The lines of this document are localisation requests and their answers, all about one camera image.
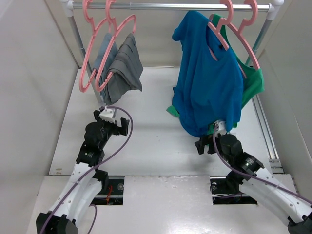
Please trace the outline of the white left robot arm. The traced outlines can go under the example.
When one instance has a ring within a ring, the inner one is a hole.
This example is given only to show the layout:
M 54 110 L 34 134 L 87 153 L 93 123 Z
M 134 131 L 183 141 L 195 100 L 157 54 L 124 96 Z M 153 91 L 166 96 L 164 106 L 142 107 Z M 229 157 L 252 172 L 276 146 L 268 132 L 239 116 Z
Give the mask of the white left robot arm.
M 128 117 L 116 121 L 116 110 Z M 77 234 L 78 223 L 98 193 L 109 186 L 109 176 L 99 167 L 110 158 L 105 158 L 104 147 L 110 137 L 126 136 L 130 139 L 134 122 L 129 113 L 116 106 L 100 107 L 93 112 L 95 121 L 86 125 L 84 142 L 79 150 L 74 169 L 55 203 L 46 213 L 36 219 L 39 234 Z

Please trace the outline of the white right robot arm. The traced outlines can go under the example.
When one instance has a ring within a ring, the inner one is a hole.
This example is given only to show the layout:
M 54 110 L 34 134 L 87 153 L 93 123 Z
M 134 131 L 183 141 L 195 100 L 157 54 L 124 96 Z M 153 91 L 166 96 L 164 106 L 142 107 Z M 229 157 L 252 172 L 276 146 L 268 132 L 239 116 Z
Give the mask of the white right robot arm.
M 211 179 L 211 192 L 230 199 L 242 195 L 250 197 L 270 210 L 287 226 L 291 234 L 312 232 L 312 203 L 290 191 L 277 180 L 257 158 L 243 151 L 241 142 L 231 134 L 210 134 L 195 142 L 198 154 L 208 147 L 209 154 L 218 154 L 230 172 Z

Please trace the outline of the blue t shirt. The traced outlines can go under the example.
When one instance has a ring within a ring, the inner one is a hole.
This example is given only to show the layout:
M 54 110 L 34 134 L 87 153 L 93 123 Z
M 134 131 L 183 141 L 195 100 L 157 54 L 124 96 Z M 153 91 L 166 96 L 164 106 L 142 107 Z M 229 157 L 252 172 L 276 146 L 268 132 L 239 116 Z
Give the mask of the blue t shirt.
M 207 134 L 216 120 L 230 131 L 241 118 L 243 77 L 231 48 L 208 27 L 210 20 L 189 11 L 172 39 L 182 46 L 182 60 L 172 105 L 182 127 L 191 135 Z

